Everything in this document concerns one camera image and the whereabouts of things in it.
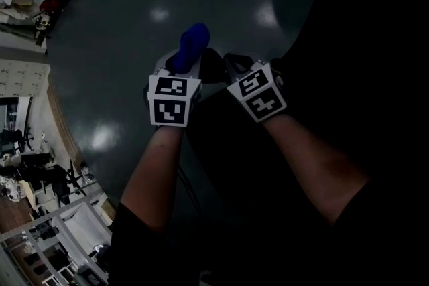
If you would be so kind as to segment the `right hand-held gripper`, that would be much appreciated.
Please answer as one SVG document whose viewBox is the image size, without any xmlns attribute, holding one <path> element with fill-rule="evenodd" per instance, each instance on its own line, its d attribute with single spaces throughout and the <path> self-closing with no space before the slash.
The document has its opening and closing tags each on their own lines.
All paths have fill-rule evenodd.
<svg viewBox="0 0 429 286">
<path fill-rule="evenodd" d="M 227 90 L 255 122 L 262 122 L 287 108 L 270 63 L 252 64 L 250 56 L 227 53 L 225 67 L 232 85 Z M 239 76 L 241 70 L 250 70 Z"/>
</svg>

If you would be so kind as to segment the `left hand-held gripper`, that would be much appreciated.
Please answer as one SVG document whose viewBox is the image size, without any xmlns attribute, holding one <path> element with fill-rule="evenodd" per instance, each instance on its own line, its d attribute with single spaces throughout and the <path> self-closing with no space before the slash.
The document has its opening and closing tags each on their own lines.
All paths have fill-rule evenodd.
<svg viewBox="0 0 429 286">
<path fill-rule="evenodd" d="M 171 50 L 156 62 L 156 72 L 150 75 L 147 100 L 150 121 L 156 126 L 185 127 L 200 99 L 200 56 L 188 74 L 172 74 L 166 62 L 178 52 Z"/>
</svg>

